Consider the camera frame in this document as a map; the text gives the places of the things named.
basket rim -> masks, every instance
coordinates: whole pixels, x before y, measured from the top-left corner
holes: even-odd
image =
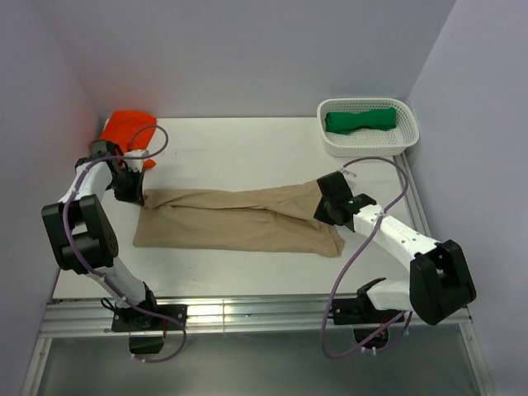
[[[416,134],[414,134],[414,139],[410,143],[401,144],[401,145],[398,145],[398,146],[383,146],[383,145],[342,146],[340,144],[335,144],[332,141],[330,141],[329,138],[327,138],[327,133],[326,133],[326,131],[323,128],[323,121],[322,121],[322,117],[321,117],[321,108],[325,104],[327,104],[327,103],[329,103],[331,101],[349,101],[349,102],[354,102],[354,101],[388,101],[388,102],[392,102],[393,104],[402,107],[403,111],[408,113],[409,121],[411,123],[411,127],[416,131]],[[317,119],[319,121],[318,127],[321,130],[321,134],[323,136],[323,139],[324,139],[325,143],[330,144],[331,146],[333,146],[333,147],[335,147],[337,149],[391,149],[391,148],[398,148],[398,147],[407,148],[407,147],[411,147],[414,144],[416,144],[417,141],[420,138],[420,130],[418,129],[418,124],[417,124],[416,119],[414,118],[413,112],[411,111],[409,106],[407,106],[402,101],[399,101],[398,99],[394,99],[392,97],[337,97],[337,98],[327,99],[326,101],[322,101],[321,103],[319,103],[319,106],[317,107]]]

cable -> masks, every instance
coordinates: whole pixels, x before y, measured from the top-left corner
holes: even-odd
[[[69,221],[68,221],[68,211],[69,211],[69,206],[72,204],[75,196],[78,194],[78,190],[80,188],[80,186],[82,185],[83,183],[83,180],[84,178],[86,177],[86,175],[90,172],[90,169],[92,169],[94,166],[96,166],[98,163],[101,163],[103,161],[108,161],[108,160],[112,160],[112,159],[149,159],[149,158],[152,158],[152,157],[155,157],[156,155],[160,154],[164,149],[167,148],[168,146],[168,133],[167,131],[159,126],[159,125],[147,125],[143,128],[141,128],[140,130],[138,130],[134,136],[132,137],[132,139],[130,140],[130,142],[134,142],[134,139],[136,138],[136,136],[138,136],[141,132],[143,132],[144,130],[146,130],[147,128],[157,128],[159,130],[161,130],[163,132],[163,134],[165,135],[165,143],[163,144],[163,146],[156,152],[152,153],[152,154],[145,154],[145,155],[141,155],[141,156],[135,156],[135,157],[125,157],[124,155],[110,155],[110,156],[105,156],[105,157],[101,157],[101,158],[96,158],[94,159],[92,162],[90,162],[86,168],[81,172],[81,174],[79,175],[77,181],[75,182],[74,186],[73,186],[73,191],[72,193],[70,194],[70,196],[68,197],[68,199],[66,200],[66,202],[64,203],[64,210],[63,210],[63,226],[64,226],[64,232],[66,233],[66,238],[68,239],[68,242],[69,242],[69,245],[70,247],[72,248],[73,250],[73,253],[75,254],[75,257],[79,260],[79,262],[82,264],[82,266],[90,273],[90,274],[93,274],[95,276],[98,276],[99,278],[101,278],[102,280],[104,280],[104,282],[108,285],[108,287],[110,287],[110,289],[121,299],[123,299],[123,301],[125,301],[125,303],[127,303],[129,305],[129,307],[131,307],[132,309],[134,309],[135,311],[143,314],[143,315],[148,315],[148,316],[151,316],[153,318],[159,318],[159,319],[162,319],[162,320],[167,320],[168,322],[171,322],[171,323],[174,323],[175,325],[177,325],[181,331],[182,331],[182,334],[183,334],[183,338],[181,340],[181,344],[180,346],[173,352],[171,353],[170,355],[167,355],[165,357],[161,357],[161,358],[158,358],[158,359],[146,359],[142,356],[136,356],[134,355],[134,358],[139,360],[139,361],[142,361],[142,362],[146,362],[146,363],[161,363],[163,361],[168,361],[170,359],[172,359],[174,356],[176,356],[178,353],[180,353],[180,351],[183,349],[183,347],[185,346],[185,343],[186,343],[186,340],[187,340],[187,332],[186,332],[186,329],[185,327],[180,323],[178,322],[176,319],[174,318],[171,318],[169,316],[166,316],[166,315],[161,315],[160,313],[155,313],[155,312],[150,312],[146,309],[142,309],[140,307],[138,307],[137,305],[135,304],[132,304],[130,303],[127,299],[126,299],[126,296],[125,296],[125,293],[123,293],[122,290],[119,289],[119,287],[117,287],[117,285],[109,278],[105,277],[104,274],[102,272],[99,272],[98,270],[92,268],[92,266],[90,266],[90,264],[86,261],[86,259],[84,258],[84,256],[81,254],[81,252],[79,251],[78,249],[78,246],[77,244],[75,243],[75,240],[73,239],[73,235],[72,235],[72,229],[69,227]]]
[[[389,160],[387,158],[383,158],[383,157],[363,157],[363,158],[352,159],[351,161],[349,161],[348,163],[345,163],[343,165],[343,169],[345,169],[349,165],[352,165],[353,163],[358,163],[358,162],[361,162],[361,161],[366,161],[366,160],[371,160],[371,159],[374,159],[374,160],[377,160],[377,161],[383,161],[385,163],[390,163],[391,165],[393,165],[396,168],[396,170],[399,172],[399,174],[402,175],[402,177],[403,177],[403,189],[402,189],[402,192],[400,192],[400,194],[396,198],[394,198],[387,206],[384,207],[384,212],[387,212],[394,205],[396,205],[398,203],[398,201],[400,201],[402,198],[405,197],[405,194],[407,193],[407,190],[409,188],[409,178],[407,176],[407,173],[405,173],[405,171],[397,163],[395,163],[394,161],[391,161],[391,160]],[[336,279],[336,281],[333,284],[332,290],[330,291],[330,295],[328,296],[328,301],[327,301],[326,307],[324,309],[324,314],[323,314],[323,322],[321,324],[321,348],[323,350],[323,354],[329,359],[340,359],[342,357],[350,355],[351,353],[353,353],[355,351],[360,350],[368,341],[370,341],[372,338],[374,338],[375,336],[377,336],[378,334],[383,332],[391,324],[397,322],[405,314],[405,311],[400,312],[394,318],[390,319],[387,323],[384,323],[382,326],[380,326],[379,328],[374,330],[367,338],[365,338],[361,342],[355,344],[353,347],[351,347],[350,349],[348,349],[348,350],[346,350],[344,352],[337,353],[337,354],[332,354],[327,349],[327,345],[326,345],[327,321],[328,321],[328,315],[330,314],[330,310],[332,309],[333,299],[336,297],[337,288],[341,284],[341,281],[342,281],[343,277],[348,272],[348,270],[350,269],[351,265],[363,253],[363,251],[366,249],[366,247],[369,245],[369,243],[372,242],[372,240],[374,239],[374,236],[380,230],[382,221],[383,221],[383,216],[378,217],[378,219],[376,220],[375,226],[372,229],[372,232],[370,233],[368,238],[361,244],[361,246],[356,250],[356,252],[352,255],[352,257],[350,257],[348,262],[346,262],[345,266],[341,269],[341,272],[339,272],[339,275],[337,276],[337,279]],[[402,333],[398,337],[396,337],[396,339],[394,341],[392,341],[391,343],[387,344],[383,348],[380,348],[380,349],[378,349],[376,351],[383,351],[384,349],[387,349],[387,348],[391,347],[402,336],[402,334],[404,334],[407,331],[412,317],[413,317],[413,312],[409,312],[409,315],[408,315],[408,318],[407,318],[407,322],[403,326]]]

folded cloth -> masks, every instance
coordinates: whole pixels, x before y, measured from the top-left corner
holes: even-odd
[[[327,132],[350,134],[359,128],[391,130],[396,128],[396,109],[378,109],[362,113],[327,113],[324,122]]]
[[[345,241],[314,219],[317,182],[256,191],[146,190],[136,247],[339,256]]]
[[[156,117],[142,111],[118,110],[114,111],[108,120],[105,129],[102,131],[101,140],[110,140],[119,145],[123,153],[132,150],[145,150],[154,135],[155,128],[147,128],[134,139],[132,145],[130,140],[141,128],[148,125],[155,125]],[[148,159],[143,164],[144,168],[156,165],[152,159]]]

gray floor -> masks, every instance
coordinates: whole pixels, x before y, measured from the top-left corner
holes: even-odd
[[[331,347],[351,345],[349,330],[329,336]],[[125,337],[55,339],[39,391],[40,396],[326,394],[478,391],[458,326],[412,328],[376,357],[358,353],[340,361],[323,357],[317,332],[190,336],[180,356],[155,365],[132,361]]]

white table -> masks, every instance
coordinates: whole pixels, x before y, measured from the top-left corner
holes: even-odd
[[[145,175],[144,189],[213,188],[243,191],[316,179],[341,168],[347,158],[334,158],[323,148],[315,118],[160,119],[170,134],[157,166]],[[163,142],[156,132],[149,149]],[[356,194],[364,192],[381,205],[400,191],[398,175],[382,162],[350,167]],[[341,257],[312,253],[232,252],[132,246],[139,207],[117,202],[111,191],[103,207],[120,244],[120,257],[158,297],[227,297],[327,294],[347,259],[365,240],[348,229]],[[391,214],[411,225],[408,209],[399,202]],[[403,267],[372,243],[349,270],[340,292],[378,277],[405,279]],[[106,296],[93,280],[61,271],[55,299]]]

